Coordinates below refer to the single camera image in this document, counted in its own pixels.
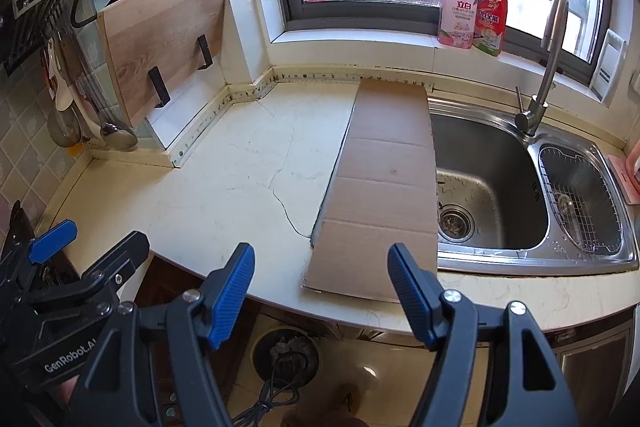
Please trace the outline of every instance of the cutting board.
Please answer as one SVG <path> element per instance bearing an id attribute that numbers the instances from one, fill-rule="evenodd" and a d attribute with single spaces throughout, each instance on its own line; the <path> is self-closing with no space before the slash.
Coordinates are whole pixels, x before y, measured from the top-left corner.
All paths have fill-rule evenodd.
<path id="1" fill-rule="evenodd" d="M 158 67 L 169 93 L 222 47 L 224 0 L 119 0 L 98 13 L 113 88 L 127 124 L 136 126 L 160 102 L 149 70 Z"/>
<path id="2" fill-rule="evenodd" d="M 398 302 L 387 252 L 404 243 L 418 266 L 436 273 L 437 204 L 424 87 L 361 81 L 304 285 Z"/>

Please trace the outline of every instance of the white marble countertop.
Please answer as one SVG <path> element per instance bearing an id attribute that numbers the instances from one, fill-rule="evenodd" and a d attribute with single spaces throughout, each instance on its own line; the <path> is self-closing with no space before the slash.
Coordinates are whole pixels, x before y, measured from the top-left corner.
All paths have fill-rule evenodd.
<path id="1" fill-rule="evenodd" d="M 252 297 L 331 321 L 409 332 L 398 304 L 302 287 L 309 236 L 356 90 L 355 84 L 278 84 L 259 102 L 229 108 L 181 169 L 94 160 L 55 219 L 78 225 L 78 238 L 66 249 L 69 259 L 84 271 L 131 230 L 140 230 L 162 257 L 204 276 L 246 241 L 256 253 Z M 477 303 L 503 307 L 522 300 L 543 329 L 592 321 L 640 302 L 639 271 L 561 278 L 441 271 L 438 279 Z"/>

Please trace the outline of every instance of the window sill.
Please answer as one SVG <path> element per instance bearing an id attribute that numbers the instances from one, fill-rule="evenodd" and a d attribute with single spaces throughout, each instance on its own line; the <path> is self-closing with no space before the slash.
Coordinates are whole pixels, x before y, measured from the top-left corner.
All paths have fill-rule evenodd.
<path id="1" fill-rule="evenodd" d="M 476 48 L 444 46 L 434 36 L 386 30 L 320 29 L 284 32 L 270 46 L 274 64 L 349 64 L 446 74 L 531 96 L 538 92 L 545 68 L 502 52 L 491 57 Z M 556 74 L 548 103 L 570 112 L 570 99 L 604 108 L 583 84 Z"/>

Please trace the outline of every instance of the blue gripper pad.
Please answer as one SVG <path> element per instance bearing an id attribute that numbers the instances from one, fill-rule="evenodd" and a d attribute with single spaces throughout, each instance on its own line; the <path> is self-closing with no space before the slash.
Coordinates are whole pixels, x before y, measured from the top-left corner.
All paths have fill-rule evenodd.
<path id="1" fill-rule="evenodd" d="M 220 344 L 231 336 L 244 296 L 254 276 L 255 253 L 254 248 L 248 243 L 238 245 L 227 266 L 234 261 L 239 250 L 241 251 L 239 253 L 240 259 L 236 261 L 236 265 L 228 275 L 226 284 L 211 309 L 212 325 L 207 341 L 212 349 L 218 349 Z"/>
<path id="2" fill-rule="evenodd" d="M 431 321 L 431 307 L 420 289 L 422 271 L 404 244 L 389 248 L 386 267 L 414 337 L 427 348 L 436 346 L 437 338 Z"/>
<path id="3" fill-rule="evenodd" d="M 31 264 L 46 263 L 55 253 L 74 241 L 76 237 L 78 237 L 78 227 L 73 221 L 65 219 L 58 226 L 53 227 L 53 229 L 33 240 L 29 261 L 31 261 Z"/>

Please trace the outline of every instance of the drain strainer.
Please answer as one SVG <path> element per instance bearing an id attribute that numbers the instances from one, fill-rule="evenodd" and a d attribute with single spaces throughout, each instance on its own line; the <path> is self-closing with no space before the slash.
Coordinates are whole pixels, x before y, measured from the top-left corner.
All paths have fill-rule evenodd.
<path id="1" fill-rule="evenodd" d="M 443 206 L 438 225 L 440 233 L 452 243 L 464 243 L 476 229 L 471 214 L 456 204 Z"/>

